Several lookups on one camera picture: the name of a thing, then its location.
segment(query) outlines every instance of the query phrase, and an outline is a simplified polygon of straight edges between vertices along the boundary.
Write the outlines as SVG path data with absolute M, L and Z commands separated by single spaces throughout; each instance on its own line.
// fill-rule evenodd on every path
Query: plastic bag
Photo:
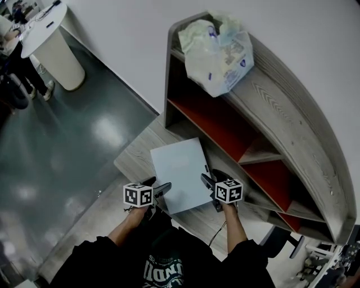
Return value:
M 217 35 L 214 24 L 197 20 L 179 32 L 187 76 L 213 97 L 229 92 L 254 66 L 250 37 L 237 19 L 210 12 L 222 22 Z

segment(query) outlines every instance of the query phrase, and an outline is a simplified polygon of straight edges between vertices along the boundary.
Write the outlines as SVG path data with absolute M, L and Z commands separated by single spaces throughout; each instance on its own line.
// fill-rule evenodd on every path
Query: black chair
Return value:
M 263 247 L 268 258 L 275 258 L 280 253 L 286 242 L 290 242 L 294 246 L 294 250 L 290 255 L 290 259 L 294 259 L 299 252 L 305 237 L 302 236 L 300 240 L 291 237 L 291 232 L 277 226 L 273 226 L 266 234 L 260 246 Z

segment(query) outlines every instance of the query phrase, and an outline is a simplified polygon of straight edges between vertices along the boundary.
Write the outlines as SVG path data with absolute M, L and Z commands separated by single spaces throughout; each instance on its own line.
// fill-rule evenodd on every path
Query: sheet of paper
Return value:
M 208 176 L 206 159 L 198 138 L 151 150 L 158 182 L 172 183 L 164 199 L 170 214 L 185 211 L 210 202 L 211 192 L 201 181 Z

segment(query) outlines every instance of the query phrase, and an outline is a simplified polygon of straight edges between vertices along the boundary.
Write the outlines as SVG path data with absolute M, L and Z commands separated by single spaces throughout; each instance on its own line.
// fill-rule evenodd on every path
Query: table leg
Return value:
M 309 251 L 314 251 L 314 252 L 321 254 L 322 255 L 321 257 L 323 257 L 323 258 L 330 259 L 332 256 L 334 256 L 333 252 L 322 250 L 322 249 L 313 247 L 311 245 L 305 245 L 305 248 Z
M 85 71 L 57 29 L 34 56 L 68 91 L 78 89 L 84 82 Z

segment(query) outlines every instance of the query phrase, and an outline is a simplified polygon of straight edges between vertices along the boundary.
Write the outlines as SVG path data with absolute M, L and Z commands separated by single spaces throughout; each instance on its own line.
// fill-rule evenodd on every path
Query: gray floor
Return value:
M 114 159 L 155 118 L 62 32 L 86 71 L 85 83 L 75 92 L 57 83 L 48 102 L 38 95 L 0 131 L 0 241 L 25 268 L 38 267 L 119 176 Z

